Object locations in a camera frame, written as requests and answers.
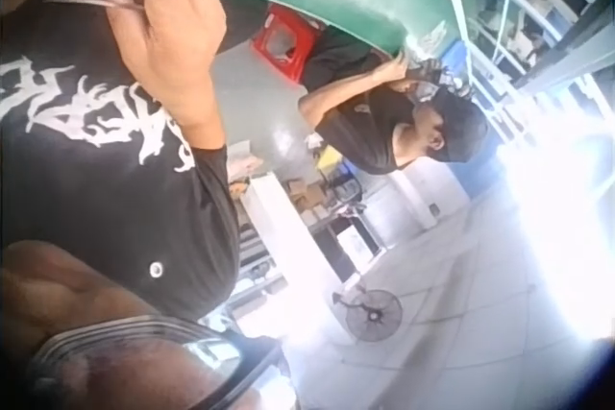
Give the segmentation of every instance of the white pillar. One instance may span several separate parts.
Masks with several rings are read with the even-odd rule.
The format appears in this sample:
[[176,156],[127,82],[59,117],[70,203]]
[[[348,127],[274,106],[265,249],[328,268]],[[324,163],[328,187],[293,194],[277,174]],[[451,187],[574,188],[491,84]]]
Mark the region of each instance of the white pillar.
[[288,321],[296,327],[293,332],[320,330],[335,343],[354,342],[341,316],[333,314],[332,293],[341,289],[341,280],[276,176],[252,179],[241,202],[292,290],[295,307]]

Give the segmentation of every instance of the black cap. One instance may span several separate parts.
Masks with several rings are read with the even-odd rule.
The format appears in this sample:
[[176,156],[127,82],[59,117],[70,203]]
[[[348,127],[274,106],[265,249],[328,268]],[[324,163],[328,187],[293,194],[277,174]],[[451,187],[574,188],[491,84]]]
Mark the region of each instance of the black cap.
[[431,106],[442,116],[440,131],[444,147],[430,153],[441,162],[467,162],[482,147],[489,133],[489,123],[482,110],[469,99],[457,96],[446,88],[435,92]]

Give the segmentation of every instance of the man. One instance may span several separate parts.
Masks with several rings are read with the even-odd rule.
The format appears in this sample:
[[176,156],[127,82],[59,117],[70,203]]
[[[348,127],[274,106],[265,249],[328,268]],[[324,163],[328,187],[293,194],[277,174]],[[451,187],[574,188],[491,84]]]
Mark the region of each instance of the man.
[[209,75],[225,14],[219,0],[107,1],[129,8],[3,0],[2,247],[52,243],[197,320],[238,267]]
[[418,157],[465,162],[488,130],[479,107],[446,89],[413,104],[403,54],[381,63],[367,44],[327,28],[307,59],[299,110],[323,139],[372,175],[404,168]]
[[10,246],[0,276],[10,408],[264,410],[255,387],[283,358],[274,340],[162,317],[50,244]]

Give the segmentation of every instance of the electric fan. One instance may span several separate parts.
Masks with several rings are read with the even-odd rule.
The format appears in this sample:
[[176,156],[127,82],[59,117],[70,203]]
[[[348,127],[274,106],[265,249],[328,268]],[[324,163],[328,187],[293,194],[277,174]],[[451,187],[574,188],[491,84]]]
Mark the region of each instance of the electric fan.
[[346,308],[346,325],[359,340],[375,343],[391,337],[402,324],[404,311],[399,299],[385,290],[360,290],[351,301],[345,302],[338,293],[333,303]]

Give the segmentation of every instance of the red stool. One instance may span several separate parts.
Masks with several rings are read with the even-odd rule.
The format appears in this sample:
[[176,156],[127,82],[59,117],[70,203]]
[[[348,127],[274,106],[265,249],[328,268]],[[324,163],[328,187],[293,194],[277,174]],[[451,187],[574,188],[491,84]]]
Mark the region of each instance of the red stool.
[[[271,36],[280,30],[294,36],[295,46],[290,56],[274,57],[267,49]],[[288,79],[298,83],[304,69],[304,63],[318,37],[318,33],[318,29],[293,10],[272,4],[269,7],[265,26],[254,38],[252,46]]]

